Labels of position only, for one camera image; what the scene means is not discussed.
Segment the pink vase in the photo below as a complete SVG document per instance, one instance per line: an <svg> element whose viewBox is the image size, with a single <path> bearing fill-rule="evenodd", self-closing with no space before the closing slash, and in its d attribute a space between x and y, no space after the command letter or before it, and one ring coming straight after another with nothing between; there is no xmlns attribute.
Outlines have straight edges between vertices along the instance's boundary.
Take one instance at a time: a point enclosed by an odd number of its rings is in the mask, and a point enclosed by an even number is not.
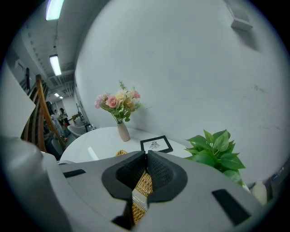
<svg viewBox="0 0 290 232"><path fill-rule="evenodd" d="M118 131L119 131L121 139L124 142L129 141L130 140L130 135L129 135L129 132L127 130L127 127L126 127L125 123L124 122L122 122L120 124L118 123L117 127L118 127Z"/></svg>

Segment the picture frame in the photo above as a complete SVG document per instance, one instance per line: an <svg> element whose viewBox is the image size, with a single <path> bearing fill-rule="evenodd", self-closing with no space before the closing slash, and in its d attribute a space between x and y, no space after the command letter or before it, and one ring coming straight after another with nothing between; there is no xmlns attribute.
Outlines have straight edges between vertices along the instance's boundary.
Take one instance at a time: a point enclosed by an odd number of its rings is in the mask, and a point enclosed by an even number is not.
<svg viewBox="0 0 290 232"><path fill-rule="evenodd" d="M152 139L140 141L141 150L148 153L148 150L159 151L163 153L169 153L173 151L172 146L168 142L166 136L160 136Z"/></svg>

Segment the person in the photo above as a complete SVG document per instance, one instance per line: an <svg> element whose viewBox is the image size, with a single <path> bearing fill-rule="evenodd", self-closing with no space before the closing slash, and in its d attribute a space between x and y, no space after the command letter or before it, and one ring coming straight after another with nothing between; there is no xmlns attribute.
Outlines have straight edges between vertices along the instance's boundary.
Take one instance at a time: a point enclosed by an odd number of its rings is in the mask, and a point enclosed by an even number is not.
<svg viewBox="0 0 290 232"><path fill-rule="evenodd" d="M58 111L57 110L54 110L54 114L56 115L56 118L57 118L59 124L61 126L63 126L63 122L60 120L60 114L58 113Z"/></svg>
<svg viewBox="0 0 290 232"><path fill-rule="evenodd" d="M63 109L63 108L60 108L60 111L61 111L61 118L63 119L63 121L68 125L70 126L69 122L68 122L68 115L66 113L66 111Z"/></svg>
<svg viewBox="0 0 290 232"><path fill-rule="evenodd" d="M46 105L47 105L47 109L49 111L50 118L51 118L51 121L53 122L53 125L54 125L55 129L57 130L58 134L63 137L64 136L64 131L63 131L62 126L58 122L57 116L54 114L54 112L53 112L53 110L51 108L52 103L50 101L47 101Z"/></svg>

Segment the white round table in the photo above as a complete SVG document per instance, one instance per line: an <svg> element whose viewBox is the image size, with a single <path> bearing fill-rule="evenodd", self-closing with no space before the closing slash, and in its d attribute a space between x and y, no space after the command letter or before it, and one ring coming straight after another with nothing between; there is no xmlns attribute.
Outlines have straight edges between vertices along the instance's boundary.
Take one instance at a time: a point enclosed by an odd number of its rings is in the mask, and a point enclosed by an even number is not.
<svg viewBox="0 0 290 232"><path fill-rule="evenodd" d="M141 130L128 128L131 139L123 142L117 127L104 127L92 130L72 142L64 151L61 161L68 160L75 163L101 160L114 157L119 150L126 152L141 150L140 141L159 137ZM178 157L189 157L191 154L185 151L185 146L172 140L168 140L173 148L169 154Z"/></svg>

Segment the white ceiling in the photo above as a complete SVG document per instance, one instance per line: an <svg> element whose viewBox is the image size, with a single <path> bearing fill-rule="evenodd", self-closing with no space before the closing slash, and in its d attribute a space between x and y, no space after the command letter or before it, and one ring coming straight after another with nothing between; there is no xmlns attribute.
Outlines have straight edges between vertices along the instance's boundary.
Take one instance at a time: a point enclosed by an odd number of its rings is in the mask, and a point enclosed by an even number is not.
<svg viewBox="0 0 290 232"><path fill-rule="evenodd" d="M54 96L56 92L63 97L73 96L77 49L84 29L100 1L65 0L59 20L52 21L45 20L47 2L25 23L23 38L28 38L27 44L31 46L36 62L46 75L43 79L50 87L47 100L55 102L58 99ZM54 76L49 62L49 56L54 54L58 54L62 70L59 77Z"/></svg>

